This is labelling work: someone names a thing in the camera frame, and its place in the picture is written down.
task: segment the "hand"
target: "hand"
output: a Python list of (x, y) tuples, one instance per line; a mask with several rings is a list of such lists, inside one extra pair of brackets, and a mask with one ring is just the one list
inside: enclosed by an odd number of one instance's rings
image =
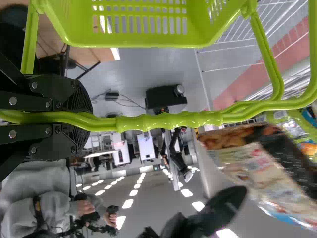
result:
[(80, 217), (95, 212), (94, 206), (86, 200), (79, 200), (77, 209), (78, 216)]
[(117, 227), (117, 214), (109, 214), (109, 212), (106, 212), (103, 216), (104, 221), (107, 223), (107, 225), (112, 227)]

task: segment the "shopping cart basket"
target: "shopping cart basket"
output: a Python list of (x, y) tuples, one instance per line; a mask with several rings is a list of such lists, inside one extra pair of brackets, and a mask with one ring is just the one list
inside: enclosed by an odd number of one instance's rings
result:
[(256, 12), (256, 0), (31, 0), (21, 71), (32, 74), (38, 14), (45, 13), (61, 38), (78, 47), (204, 47), (238, 15), (250, 19), (273, 84), (267, 101), (238, 102), (223, 111), (98, 118), (88, 113), (0, 111), (16, 124), (68, 123), (88, 131), (172, 129), (247, 120), (267, 110), (307, 106), (317, 98), (317, 1), (309, 0), (311, 81), (299, 98), (282, 101), (284, 83)]

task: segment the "gray hoodie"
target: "gray hoodie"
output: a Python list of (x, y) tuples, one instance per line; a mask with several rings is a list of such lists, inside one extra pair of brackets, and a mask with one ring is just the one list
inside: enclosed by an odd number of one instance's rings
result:
[[(8, 177), (0, 192), (0, 230), (2, 238), (21, 238), (37, 227), (33, 197), (40, 197), (42, 215), (52, 232), (69, 229), (69, 216), (77, 215), (75, 171), (66, 166), (66, 160), (54, 162), (27, 162), (20, 164)], [(106, 208), (102, 200), (88, 195), (88, 200), (102, 216)]]

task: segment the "colorful packaging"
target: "colorful packaging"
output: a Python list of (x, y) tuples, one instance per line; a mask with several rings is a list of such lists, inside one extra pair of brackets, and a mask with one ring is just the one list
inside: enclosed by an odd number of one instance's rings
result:
[(198, 139), (218, 168), (281, 221), (317, 231), (314, 171), (278, 126), (243, 125), (209, 131)]
[(298, 110), (267, 111), (257, 116), (257, 122), (269, 122), (281, 127), (308, 156), (312, 166), (317, 163), (317, 129)]

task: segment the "white machine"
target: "white machine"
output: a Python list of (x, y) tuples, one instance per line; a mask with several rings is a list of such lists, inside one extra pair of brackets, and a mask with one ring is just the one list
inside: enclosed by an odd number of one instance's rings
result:
[(144, 132), (137, 135), (141, 160), (155, 159), (155, 152), (151, 133)]
[(128, 142), (122, 139), (121, 133), (111, 134), (112, 146), (116, 150), (112, 154), (115, 165), (124, 165), (130, 162)]

